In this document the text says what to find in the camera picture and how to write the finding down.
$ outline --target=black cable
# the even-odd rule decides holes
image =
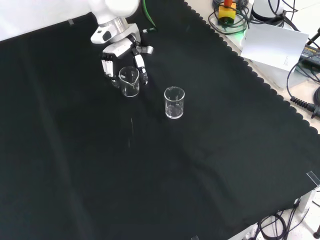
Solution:
[[[312,203],[317,205],[318,207],[320,207],[320,205],[318,203],[316,203],[315,201],[312,201]]]
[[[318,80],[318,77],[317,77],[317,76],[315,76],[317,79],[314,79],[314,78],[313,78],[312,76],[310,76],[303,68],[300,67],[300,69],[301,69],[302,72],[304,72],[304,74],[305,74],[306,77],[312,79],[313,81],[315,81],[315,82],[317,82],[317,83],[320,83],[320,80]]]
[[[308,211],[306,211],[305,215],[303,216],[303,218],[301,219],[301,221],[292,229],[289,230],[289,232],[291,232],[293,229],[295,229],[296,227],[298,227],[305,219],[305,217],[307,216],[308,212],[309,212],[310,208],[308,209]]]
[[[277,229],[277,216],[275,216],[274,225],[275,225],[275,237],[276,237],[276,240],[279,240],[279,238],[278,238],[278,229]]]
[[[303,72],[300,72],[297,68],[300,68],[301,70],[302,70],[302,68],[301,68],[301,66],[296,66],[296,68],[295,68],[295,70],[298,72],[298,73],[300,73],[301,75],[303,75],[303,76],[305,76],[305,77],[307,77],[308,78],[308,75],[306,75],[305,73],[303,73]]]
[[[314,55],[311,55],[311,56],[307,56],[307,57],[304,57],[303,59],[299,60],[290,70],[289,74],[288,74],[288,77],[286,78],[286,90],[288,92],[288,94],[290,95],[290,97],[292,97],[291,93],[290,93],[290,90],[289,90],[289,87],[288,87],[288,84],[289,84],[289,77],[292,73],[292,71],[295,69],[296,66],[298,66],[301,62],[303,62],[304,60],[306,59],[310,59],[310,58],[313,58],[313,57],[316,57],[316,56],[320,56],[320,53],[318,54],[314,54]]]
[[[218,18],[217,12],[218,12],[218,10],[219,10],[219,6],[224,6],[223,4],[224,4],[224,2],[216,2],[216,4],[214,5],[213,13],[211,13],[211,14],[209,15],[209,17],[208,17],[208,22],[209,22],[209,24],[211,25],[211,27],[212,27],[215,31],[217,31],[218,33],[223,34],[223,35],[233,35],[233,34],[243,33],[243,32],[246,30],[246,28],[247,28],[247,26],[246,26],[246,21],[245,21],[244,17],[241,16],[238,12],[236,12],[235,14],[238,15],[238,16],[240,15],[242,18],[241,18],[239,21],[237,21],[236,23],[225,23],[225,22],[223,22],[222,20],[220,20],[220,19]],[[244,14],[245,14],[245,15],[248,15],[248,14],[249,14],[249,8],[248,8],[246,5],[241,5],[241,7],[239,7],[239,8],[237,7],[236,9],[237,9],[237,11],[244,11]],[[238,31],[223,32],[223,31],[221,31],[221,29],[217,28],[214,24],[212,24],[211,19],[210,19],[212,15],[215,16],[215,18],[217,19],[217,21],[221,24],[221,26],[222,26],[223,28],[240,28],[240,27],[242,27],[242,26],[243,26],[243,28],[242,28],[241,30],[238,30]]]
[[[282,223],[283,229],[282,229],[282,233],[278,236],[278,234],[276,236],[268,236],[265,234],[264,232],[264,227],[260,226],[260,231],[262,233],[262,236],[266,239],[266,240],[278,240],[278,239],[282,239],[285,235],[286,235],[286,229],[287,229],[287,225],[286,225],[286,221],[284,220],[284,218],[280,215],[278,215],[277,213],[274,214],[273,216],[275,216],[275,222],[277,224],[277,220],[280,220],[280,222]]]
[[[296,0],[293,0],[293,8],[292,9],[295,9],[295,6],[296,6]],[[293,13],[292,13],[291,21],[294,18],[294,15],[295,15],[295,11],[293,11]]]
[[[291,8],[293,10],[293,12],[298,12],[299,10],[295,9],[294,7],[290,6],[288,3],[286,3],[284,0],[282,0],[282,2],[287,5],[289,8]]]
[[[317,81],[320,83],[320,79],[319,79],[318,76],[315,74],[315,72],[312,70],[312,68],[310,69],[310,72],[311,72],[312,75],[317,79]]]
[[[268,218],[269,218],[269,217],[266,217],[264,220],[262,220],[261,224],[262,224],[265,220],[267,220]],[[271,223],[269,223],[269,224],[267,224],[267,225],[263,226],[263,227],[262,227],[262,229],[264,229],[264,228],[266,228],[266,227],[270,226],[271,224],[273,224],[273,223],[275,223],[275,222],[276,222],[276,220],[272,221]]]
[[[277,19],[279,19],[279,18],[281,18],[282,21],[283,21],[283,22],[282,22],[282,27],[283,27],[283,25],[284,25],[284,16],[283,16],[283,15],[277,15],[277,14],[276,14],[276,12],[277,12],[278,9],[279,9],[280,0],[278,0],[278,2],[277,2],[276,12],[274,12],[274,10],[272,9],[272,11],[275,13],[275,17],[270,18],[270,19],[267,20],[267,21],[260,21],[260,20],[258,20],[258,19],[250,19],[250,18],[248,17],[248,15],[249,15],[249,8],[246,6],[246,4],[248,4],[248,3],[247,3],[245,0],[240,1],[240,3],[243,3],[243,4],[241,4],[240,6],[237,6],[236,8],[233,8],[233,7],[231,7],[231,6],[225,6],[225,5],[224,5],[224,2],[213,1],[214,10],[213,10],[213,13],[211,13],[211,14],[209,15],[209,17],[208,17],[208,22],[209,22],[209,24],[211,25],[211,27],[212,27],[215,31],[217,31],[218,33],[220,33],[220,34],[233,35],[233,34],[243,33],[243,32],[246,30],[246,28],[247,28],[246,23],[247,23],[247,24],[249,24],[249,23],[251,23],[251,24],[258,24],[258,25],[261,25],[261,24],[271,24],[271,23],[274,22],[274,20],[277,20]],[[225,23],[225,22],[221,21],[221,20],[218,18],[218,16],[217,16],[217,11],[219,10],[219,6],[224,6],[224,7],[227,8],[227,9],[232,9],[232,10],[234,10],[234,11],[235,11],[235,14],[236,14],[237,16],[241,16],[242,18],[241,18],[238,22],[236,22],[236,23]],[[210,19],[210,18],[211,18],[212,15],[214,15],[214,16],[216,17],[217,21],[222,25],[223,28],[240,28],[240,27],[243,26],[243,29],[241,29],[241,30],[239,30],[239,31],[234,31],[234,32],[223,32],[223,31],[221,31],[221,29],[217,28],[217,27],[211,22],[211,19]]]

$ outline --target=power adapter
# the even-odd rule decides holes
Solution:
[[[311,57],[316,54],[320,54],[320,49],[305,45],[300,60],[304,59],[303,64],[320,69],[320,56]]]

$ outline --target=black tablecloth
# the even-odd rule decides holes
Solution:
[[[133,99],[104,79],[91,14],[0,43],[1,239],[226,240],[315,187],[317,131],[183,1],[147,7]]]

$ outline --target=white table surface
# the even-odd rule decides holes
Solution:
[[[188,5],[195,10],[200,16],[208,23],[208,16],[213,12],[212,8],[212,0],[185,0]],[[286,1],[288,4],[292,4],[293,0]],[[320,27],[319,23],[319,12],[320,12],[320,0],[296,0],[297,9],[301,9],[297,13],[295,13],[293,18],[293,23],[300,29],[302,32],[309,33],[312,37],[316,34],[318,28]],[[227,42],[228,46],[232,48],[233,51],[237,52],[238,55],[241,54],[240,49],[232,43],[230,39],[228,39],[225,35],[220,34],[220,36]],[[277,93],[283,96],[285,101],[290,102],[290,96],[287,93],[287,90],[279,88],[276,84],[274,84],[263,71],[259,69],[252,61],[248,60],[249,66],[253,68],[259,77],[264,79],[264,82],[269,84],[272,89],[276,90]],[[313,95],[316,89],[320,87],[318,83],[315,83],[311,79],[298,84],[290,89],[290,92],[296,98],[302,99],[308,103],[313,103]],[[303,119],[308,121],[311,127],[317,129],[318,133],[320,133],[320,118],[311,119],[312,113],[306,111],[302,107],[299,107],[295,104],[291,104],[298,113],[303,116]]]

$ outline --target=robotic hand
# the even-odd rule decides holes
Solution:
[[[140,53],[152,54],[153,47],[139,46],[141,37],[138,26],[135,23],[128,24],[126,20],[136,12],[140,0],[88,0],[88,3],[99,24],[91,41],[94,44],[113,43],[102,54],[102,66],[107,78],[115,87],[119,86],[118,76],[114,75],[113,58],[121,58],[131,52],[140,72],[140,80],[147,84],[148,76]]]

